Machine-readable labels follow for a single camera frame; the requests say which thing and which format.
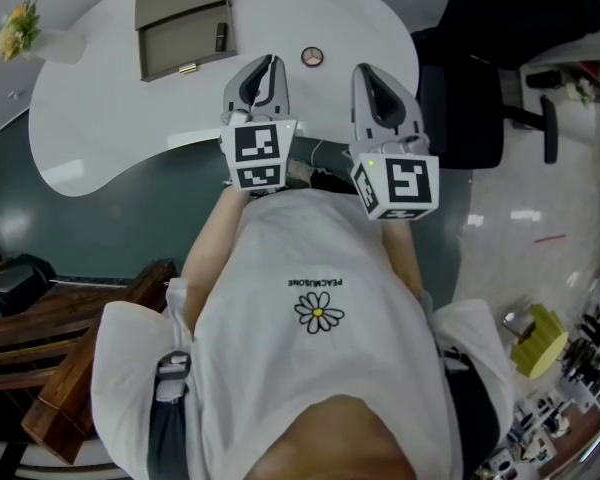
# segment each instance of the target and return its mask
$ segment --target backpack strap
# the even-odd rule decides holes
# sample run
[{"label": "backpack strap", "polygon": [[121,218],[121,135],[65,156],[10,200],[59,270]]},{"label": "backpack strap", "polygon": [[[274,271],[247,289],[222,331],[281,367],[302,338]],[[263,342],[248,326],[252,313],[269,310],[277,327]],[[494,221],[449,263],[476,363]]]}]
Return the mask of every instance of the backpack strap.
[{"label": "backpack strap", "polygon": [[463,477],[474,478],[476,469],[498,446],[498,415],[469,356],[447,349],[442,357],[460,431]]},{"label": "backpack strap", "polygon": [[150,480],[190,480],[184,403],[190,371],[191,356],[179,350],[158,363],[149,422]]}]

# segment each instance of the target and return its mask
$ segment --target cable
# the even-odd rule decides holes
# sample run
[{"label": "cable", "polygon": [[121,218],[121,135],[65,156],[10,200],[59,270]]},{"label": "cable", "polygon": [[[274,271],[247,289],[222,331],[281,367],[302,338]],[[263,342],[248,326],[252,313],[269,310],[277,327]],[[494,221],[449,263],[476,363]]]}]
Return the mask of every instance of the cable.
[{"label": "cable", "polygon": [[315,148],[313,148],[313,151],[311,152],[311,160],[310,160],[310,162],[311,162],[311,167],[315,167],[315,164],[313,163],[313,155],[315,155],[315,154],[316,154],[316,151],[318,151],[318,148],[319,148],[320,146],[322,146],[322,143],[323,143],[323,142],[324,142],[323,140],[321,140],[320,142],[318,142],[318,144],[316,144],[316,147],[315,147]]}]

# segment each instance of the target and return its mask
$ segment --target flower vase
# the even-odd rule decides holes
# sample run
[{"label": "flower vase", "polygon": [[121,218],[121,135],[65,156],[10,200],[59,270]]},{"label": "flower vase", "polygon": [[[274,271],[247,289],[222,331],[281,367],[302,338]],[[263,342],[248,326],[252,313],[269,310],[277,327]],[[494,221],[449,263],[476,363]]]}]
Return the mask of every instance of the flower vase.
[{"label": "flower vase", "polygon": [[31,45],[31,54],[46,61],[76,64],[86,46],[87,41],[80,34],[64,30],[41,30]]}]

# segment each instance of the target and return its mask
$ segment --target black and white marker cube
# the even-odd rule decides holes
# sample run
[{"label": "black and white marker cube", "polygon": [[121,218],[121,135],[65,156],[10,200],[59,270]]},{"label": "black and white marker cube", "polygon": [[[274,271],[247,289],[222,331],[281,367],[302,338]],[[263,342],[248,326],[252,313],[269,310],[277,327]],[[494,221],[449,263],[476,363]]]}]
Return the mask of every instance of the black and white marker cube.
[{"label": "black and white marker cube", "polygon": [[297,121],[270,121],[225,126],[222,151],[233,186],[240,190],[283,187]]},{"label": "black and white marker cube", "polygon": [[438,208],[438,157],[361,153],[351,178],[371,220],[417,220]]}]

